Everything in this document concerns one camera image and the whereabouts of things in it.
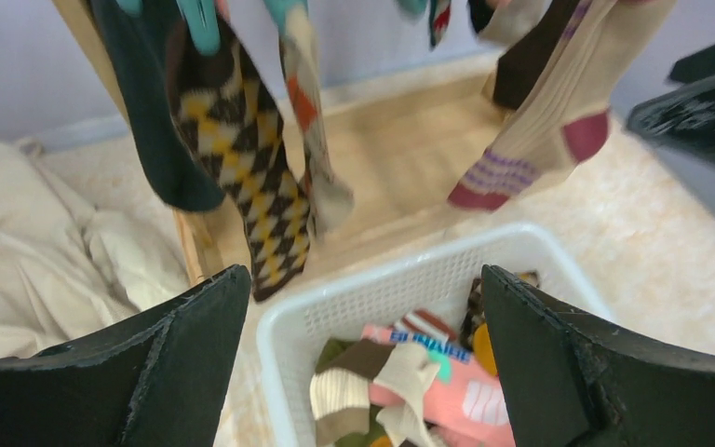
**brown sock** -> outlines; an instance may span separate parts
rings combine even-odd
[[[522,106],[579,3],[580,0],[552,1],[541,21],[500,57],[492,102],[511,110]]]
[[[167,45],[171,117],[193,158],[231,197],[250,251],[253,297],[263,301],[303,272],[308,199],[289,170],[283,119],[248,52],[218,18],[221,49],[201,56],[183,21]]]
[[[583,0],[529,97],[449,196],[497,210],[551,171],[573,169],[609,136],[610,93],[676,0]]]

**sock heel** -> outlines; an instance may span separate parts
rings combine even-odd
[[[580,118],[560,130],[574,161],[579,164],[599,152],[610,136],[607,111]]]

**sock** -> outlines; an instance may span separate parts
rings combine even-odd
[[[431,0],[429,6],[429,47],[434,49],[448,30],[451,0]]]
[[[338,347],[330,345],[329,350]],[[336,359],[318,365],[309,388],[317,446],[346,441],[350,434],[368,434],[371,430],[369,383],[398,371],[413,371],[412,367],[419,363],[411,359],[421,356],[427,358],[425,349],[418,345],[397,349],[393,345],[360,340]],[[376,420],[381,424],[379,412]]]
[[[546,0],[513,0],[498,7],[479,39],[501,45],[514,45],[527,34],[544,14]]]
[[[485,0],[467,0],[469,8],[470,25],[473,32],[480,35],[483,30],[489,26],[489,22],[494,15],[494,8],[490,7]]]
[[[437,447],[424,423],[424,394],[434,382],[439,365],[420,345],[396,345],[373,383],[400,401],[377,414],[393,445],[405,440],[418,447]]]
[[[144,2],[139,17],[130,17],[114,0],[86,3],[114,66],[146,180],[177,210],[217,209],[223,191],[190,157],[169,116],[163,60],[169,31],[180,19],[176,2]]]
[[[393,329],[400,332],[422,333],[443,343],[458,338],[456,332],[448,327],[447,324],[425,309],[417,309],[407,313],[393,323]]]
[[[610,93],[674,4],[583,0],[528,99],[453,189],[451,204],[497,210],[545,172],[598,153],[609,136]]]
[[[396,0],[401,10],[408,15],[417,18],[426,11],[428,0]]]
[[[538,272],[535,270],[517,273],[516,275],[517,278],[535,288],[541,285]],[[481,295],[481,278],[475,278],[470,285],[470,293],[467,295],[465,318],[462,320],[462,326],[459,329],[459,345],[470,352],[474,352],[475,333],[479,330],[479,327],[485,323],[486,318],[483,314],[483,298]]]
[[[303,190],[311,206],[311,228],[321,236],[341,224],[355,207],[349,186],[333,172],[319,101],[317,39],[302,4],[289,10],[280,37],[281,68],[297,123],[303,133]]]
[[[340,368],[314,375],[309,387],[316,421],[317,447],[331,445],[351,433],[368,433],[369,381]]]
[[[303,272],[308,200],[287,165],[273,97],[231,27],[218,24],[221,49],[204,57],[180,20],[169,37],[167,93],[181,140],[236,203],[253,297],[263,301]]]
[[[473,351],[473,334],[476,329],[486,322],[483,316],[483,299],[481,298],[480,278],[473,279],[470,293],[467,295],[467,312],[459,329],[459,345],[464,349]]]
[[[484,371],[492,376],[497,376],[497,364],[494,362],[492,340],[489,338],[489,327],[483,323],[473,334],[473,355]]]
[[[551,2],[544,17],[497,61],[492,102],[517,110],[546,67],[580,0]]]
[[[229,20],[229,4],[227,0],[217,0],[215,2],[215,6],[218,9],[218,13],[221,14],[221,17],[228,21]]]
[[[397,347],[423,346],[428,351],[430,360],[438,364],[435,379],[424,393],[423,418],[426,421],[491,445],[514,445],[500,381],[497,377],[490,376],[468,352],[456,345],[442,344],[421,334],[396,332],[372,325],[363,328],[363,337],[380,344],[397,344]],[[397,380],[413,381],[409,375],[405,377],[404,374],[400,374]],[[404,386],[411,385],[373,380],[369,385],[370,401],[386,409],[397,408],[401,402],[409,404],[413,394]],[[398,392],[410,394],[405,397]],[[404,414],[400,414],[400,410],[392,413],[393,422],[406,427],[410,433],[408,437],[413,431],[416,436],[420,436],[417,435],[420,428],[412,430],[409,425],[410,412],[414,411],[417,411],[416,407],[405,410]],[[383,412],[378,414],[377,419],[380,423],[386,421]],[[384,428],[391,440],[394,440],[393,428],[388,424],[384,424]]]

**white plastic basket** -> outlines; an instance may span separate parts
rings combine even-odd
[[[316,445],[308,386],[328,338],[357,339],[364,324],[390,324],[420,307],[458,328],[472,280],[485,264],[510,272],[536,270],[542,290],[612,320],[579,266],[552,235],[532,223],[459,239],[292,296],[270,308],[257,329],[276,445]]]

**wooden rack leg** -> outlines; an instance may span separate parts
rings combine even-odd
[[[116,104],[119,113],[128,121],[128,111],[122,92],[116,82],[116,74],[108,52],[102,42],[97,26],[91,17],[85,0],[53,0],[53,4],[64,19],[70,32],[81,47],[94,68],[100,81],[108,90],[108,94]],[[188,213],[174,210],[177,230],[184,248],[190,283],[197,284],[203,279],[221,271],[222,265],[201,265],[205,258],[204,251],[217,250],[207,224],[209,213]],[[209,256],[209,259],[220,259],[220,256]]]

